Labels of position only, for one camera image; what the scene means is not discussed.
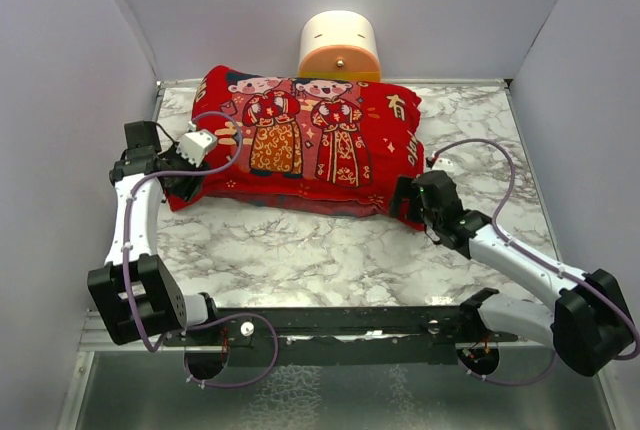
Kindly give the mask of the red printed pillowcase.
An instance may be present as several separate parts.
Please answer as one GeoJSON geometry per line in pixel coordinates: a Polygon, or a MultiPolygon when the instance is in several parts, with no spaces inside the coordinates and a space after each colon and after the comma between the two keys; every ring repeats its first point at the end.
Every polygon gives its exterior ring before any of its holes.
{"type": "Polygon", "coordinates": [[[387,216],[398,178],[424,170],[421,102],[395,84],[258,76],[216,66],[200,83],[191,118],[218,140],[206,163],[233,165],[206,177],[194,199],[387,216]]]}

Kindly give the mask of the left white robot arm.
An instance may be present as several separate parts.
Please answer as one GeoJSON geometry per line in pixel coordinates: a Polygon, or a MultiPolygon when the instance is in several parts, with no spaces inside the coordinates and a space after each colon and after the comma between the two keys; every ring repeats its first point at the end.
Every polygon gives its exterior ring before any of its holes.
{"type": "Polygon", "coordinates": [[[195,342],[210,344],[221,330],[213,299],[180,290],[158,254],[157,222],[166,196],[189,202],[201,190],[199,173],[210,169],[205,157],[217,138],[192,130],[164,150],[155,122],[124,130],[127,147],[109,172],[117,197],[113,241],[104,265],[88,273],[88,290],[117,345],[141,339],[136,320],[149,337],[186,329],[195,342]]]}

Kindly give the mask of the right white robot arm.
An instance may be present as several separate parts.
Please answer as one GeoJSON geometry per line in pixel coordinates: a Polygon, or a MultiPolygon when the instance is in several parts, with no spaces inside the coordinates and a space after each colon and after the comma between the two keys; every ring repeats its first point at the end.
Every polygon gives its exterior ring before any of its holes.
{"type": "Polygon", "coordinates": [[[552,349],[576,373],[592,377],[639,346],[639,333],[616,278],[547,257],[508,235],[489,216],[464,208],[454,181],[442,170],[401,176],[391,216],[423,227],[436,245],[484,264],[526,289],[534,301],[486,289],[465,301],[461,333],[481,341],[507,332],[552,349]]]}

